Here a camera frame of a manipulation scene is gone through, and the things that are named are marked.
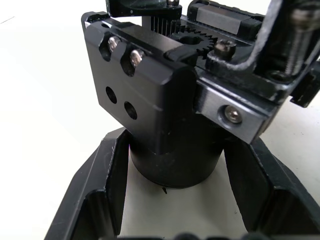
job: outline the gear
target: gear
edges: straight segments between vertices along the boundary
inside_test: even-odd
[[[217,41],[216,38],[196,31],[195,29],[190,29],[185,26],[180,27],[180,31],[168,36],[169,38],[176,40],[182,44],[188,45],[188,47],[193,48],[197,51],[199,56],[206,57],[208,52],[210,52]]]

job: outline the white table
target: white table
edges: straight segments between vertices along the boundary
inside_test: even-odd
[[[259,9],[250,0],[220,2],[264,14],[269,1]],[[105,8],[104,0],[0,5],[0,239],[43,239],[74,173],[121,127],[98,104],[80,21]],[[320,95],[307,109],[287,101],[262,138],[320,204]],[[167,192],[130,162],[121,234],[246,232],[223,156],[205,182]]]

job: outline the cylindrical base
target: cylindrical base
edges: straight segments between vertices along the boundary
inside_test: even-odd
[[[223,150],[225,134],[219,126],[196,115],[172,152],[156,155],[133,140],[131,158],[150,181],[167,188],[188,188],[213,172]]]

